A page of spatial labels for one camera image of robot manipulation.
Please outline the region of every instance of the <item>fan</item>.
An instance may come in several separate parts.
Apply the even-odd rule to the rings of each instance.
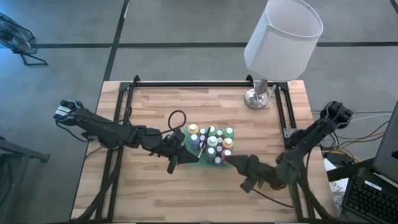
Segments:
[[[7,48],[11,49],[13,53],[19,54],[24,61],[24,65],[48,65],[45,60],[32,56],[37,52],[37,44],[31,31],[23,28],[1,12],[0,44],[3,44]],[[41,62],[28,63],[25,56],[34,58]]]

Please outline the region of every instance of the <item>silver lamp base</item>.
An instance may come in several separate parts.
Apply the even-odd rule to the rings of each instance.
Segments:
[[[254,84],[254,88],[246,92],[244,104],[252,110],[260,110],[267,106],[271,90],[267,86],[268,81],[262,79]]]

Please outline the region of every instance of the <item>table lamp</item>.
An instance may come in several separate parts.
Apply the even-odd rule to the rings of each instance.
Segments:
[[[304,72],[323,24],[315,10],[301,0],[269,0],[244,49],[249,73],[260,75],[244,102],[264,108],[271,95],[268,81],[286,82]]]

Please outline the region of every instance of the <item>white lampshade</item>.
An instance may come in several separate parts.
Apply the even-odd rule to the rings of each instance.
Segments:
[[[301,75],[323,31],[315,10],[301,0],[269,0],[244,49],[249,73],[274,82]]]

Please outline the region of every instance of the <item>computer monitor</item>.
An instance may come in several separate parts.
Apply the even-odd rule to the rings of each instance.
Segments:
[[[373,169],[398,184],[398,101],[373,160]]]

